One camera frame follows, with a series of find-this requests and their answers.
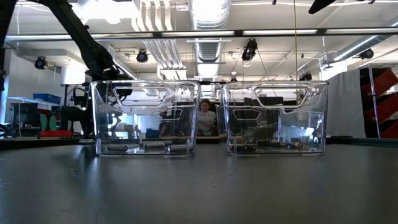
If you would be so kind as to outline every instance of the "red object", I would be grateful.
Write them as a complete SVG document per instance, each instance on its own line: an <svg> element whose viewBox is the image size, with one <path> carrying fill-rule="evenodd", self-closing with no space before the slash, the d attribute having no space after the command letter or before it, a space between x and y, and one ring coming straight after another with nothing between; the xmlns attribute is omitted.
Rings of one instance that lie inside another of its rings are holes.
<svg viewBox="0 0 398 224"><path fill-rule="evenodd" d="M42 131L40 137L72 137L72 132L66 130Z"/></svg>
<svg viewBox="0 0 398 224"><path fill-rule="evenodd" d="M385 93L388 89L390 89L392 86L398 83L398 78L394 74L394 72L391 71L391 69L387 69L383 71L381 75L376 77L374 80L374 92L376 94L376 97L381 96L383 93ZM364 85L361 86L361 91L365 94L371 93L372 88L371 85Z"/></svg>
<svg viewBox="0 0 398 224"><path fill-rule="evenodd" d="M377 115L379 116L379 123L385 122L391 115L398 111L398 95L391 94L383 102L377 106ZM374 109L364 111L363 113L367 118L375 118Z"/></svg>
<svg viewBox="0 0 398 224"><path fill-rule="evenodd" d="M389 126L380 135L382 138L398 138L398 121L395 121L394 124Z"/></svg>
<svg viewBox="0 0 398 224"><path fill-rule="evenodd" d="M44 115L49 115L49 114L51 114L51 111L49 111L49 110L37 109L37 111L38 111L40 114L44 114ZM57 120L57 121L61 120L61 117L60 117L59 114L55 115L55 120Z"/></svg>

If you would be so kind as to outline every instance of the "transparent storage bin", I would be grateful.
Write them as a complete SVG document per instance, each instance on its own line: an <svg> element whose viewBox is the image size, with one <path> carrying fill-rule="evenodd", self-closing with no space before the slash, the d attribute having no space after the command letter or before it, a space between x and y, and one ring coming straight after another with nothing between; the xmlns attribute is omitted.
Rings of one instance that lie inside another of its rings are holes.
<svg viewBox="0 0 398 224"><path fill-rule="evenodd" d="M200 86L188 81L93 82L98 154L193 154Z"/></svg>
<svg viewBox="0 0 398 224"><path fill-rule="evenodd" d="M327 87L327 82L225 84L218 117L224 116L228 152L323 153Z"/></svg>

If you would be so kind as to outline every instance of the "desk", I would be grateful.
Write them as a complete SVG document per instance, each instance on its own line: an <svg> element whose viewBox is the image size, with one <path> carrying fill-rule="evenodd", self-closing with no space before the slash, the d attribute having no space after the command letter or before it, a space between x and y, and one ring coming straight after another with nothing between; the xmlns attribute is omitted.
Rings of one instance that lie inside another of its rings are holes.
<svg viewBox="0 0 398 224"><path fill-rule="evenodd" d="M0 223L396 223L398 149L315 157L96 157L92 147L0 152Z"/></svg>

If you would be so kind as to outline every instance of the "person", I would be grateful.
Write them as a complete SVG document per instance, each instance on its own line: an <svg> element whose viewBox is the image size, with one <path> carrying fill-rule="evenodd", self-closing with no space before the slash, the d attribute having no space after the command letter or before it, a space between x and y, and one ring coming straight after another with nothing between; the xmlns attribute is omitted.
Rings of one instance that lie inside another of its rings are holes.
<svg viewBox="0 0 398 224"><path fill-rule="evenodd" d="M162 119L169 119L171 116L167 116L167 112L163 111L159 114ZM170 123L163 121L159 124L159 138L164 136L166 132L170 129Z"/></svg>
<svg viewBox="0 0 398 224"><path fill-rule="evenodd" d="M216 113L209 111L210 101L204 99L200 102L200 111L198 114L198 130L213 131L215 128Z"/></svg>

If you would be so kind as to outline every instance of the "silver ductwork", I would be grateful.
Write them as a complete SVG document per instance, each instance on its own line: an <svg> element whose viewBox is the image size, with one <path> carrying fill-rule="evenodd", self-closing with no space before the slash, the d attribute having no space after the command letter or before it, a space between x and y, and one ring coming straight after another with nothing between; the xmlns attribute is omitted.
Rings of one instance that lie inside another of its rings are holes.
<svg viewBox="0 0 398 224"><path fill-rule="evenodd" d="M395 17L393 20L389 21L386 26L397 27L398 26L398 16ZM357 41L354 41L352 44L349 44L345 48L337 51L334 56L333 60L335 61L342 61L349 59L355 55L364 52L365 50L380 44L381 42L387 40L388 38L392 37L393 35L373 35L373 36L364 36Z"/></svg>
<svg viewBox="0 0 398 224"><path fill-rule="evenodd" d="M193 30L223 30L228 28L231 0L189 0L190 22ZM218 73L223 45L195 43L198 74L213 77Z"/></svg>

